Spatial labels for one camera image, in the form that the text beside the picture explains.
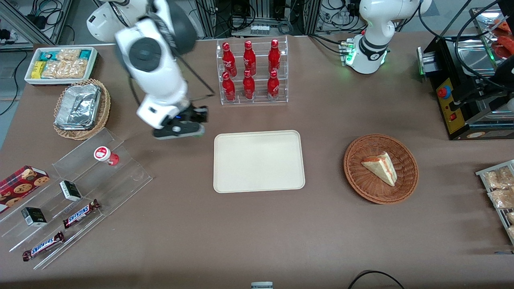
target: red emergency stop button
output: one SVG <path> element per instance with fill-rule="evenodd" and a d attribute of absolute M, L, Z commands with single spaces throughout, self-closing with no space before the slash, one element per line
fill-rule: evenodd
<path fill-rule="evenodd" d="M 439 88 L 439 90 L 437 91 L 437 96 L 439 96 L 441 98 L 445 97 L 447 94 L 448 94 L 448 90 L 445 87 Z"/>

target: cookie picture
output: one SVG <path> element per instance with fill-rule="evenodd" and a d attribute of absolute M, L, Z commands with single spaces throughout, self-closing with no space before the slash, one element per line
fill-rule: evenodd
<path fill-rule="evenodd" d="M 25 171 L 23 171 L 22 173 L 22 179 L 26 179 L 26 180 L 33 180 L 35 178 L 35 176 L 37 176 L 38 174 L 36 174 L 33 170 L 31 169 L 26 169 Z"/>
<path fill-rule="evenodd" d="M 21 184 L 21 185 L 17 186 L 16 188 L 14 188 L 14 193 L 23 194 L 23 193 L 28 192 L 30 189 L 32 189 L 31 184 Z"/>
<path fill-rule="evenodd" d="M 14 204 L 16 204 L 17 202 L 21 201 L 22 198 L 21 197 L 16 197 L 14 199 L 11 199 L 9 201 L 7 201 L 7 203 L 5 204 L 7 207 L 12 207 L 14 206 Z"/>
<path fill-rule="evenodd" d="M 44 183 L 46 183 L 50 178 L 47 177 L 47 176 L 42 176 L 40 178 L 38 178 L 37 180 L 34 181 L 34 185 L 35 186 L 40 186 Z"/>

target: aluminum foil container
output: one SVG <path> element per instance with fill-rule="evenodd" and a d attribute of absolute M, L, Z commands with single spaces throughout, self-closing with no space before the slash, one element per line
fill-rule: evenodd
<path fill-rule="evenodd" d="M 102 89 L 94 84 L 66 89 L 54 124 L 62 130 L 91 130 L 95 126 Z"/>

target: yellow control panel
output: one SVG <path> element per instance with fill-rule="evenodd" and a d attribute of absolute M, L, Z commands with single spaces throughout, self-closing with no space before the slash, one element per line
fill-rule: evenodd
<path fill-rule="evenodd" d="M 450 96 L 446 99 L 440 97 L 440 94 L 444 94 L 443 92 L 445 91 L 449 91 L 448 93 L 450 93 Z M 453 102 L 453 95 L 451 95 L 451 91 L 453 91 L 453 86 L 451 85 L 450 79 L 447 79 L 445 82 L 443 82 L 435 91 L 438 94 L 437 96 L 439 105 L 441 106 L 441 111 L 443 112 L 446 127 L 448 128 L 448 132 L 450 134 L 458 131 L 465 125 L 461 109 L 458 109 L 455 112 L 450 110 L 450 103 Z"/>

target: small jar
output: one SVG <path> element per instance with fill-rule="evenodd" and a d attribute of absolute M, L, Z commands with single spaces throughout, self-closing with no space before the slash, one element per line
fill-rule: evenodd
<path fill-rule="evenodd" d="M 112 153 L 111 150 L 106 147 L 97 148 L 94 156 L 95 159 L 106 162 L 109 166 L 115 166 L 120 161 L 120 157 L 117 154 Z"/>

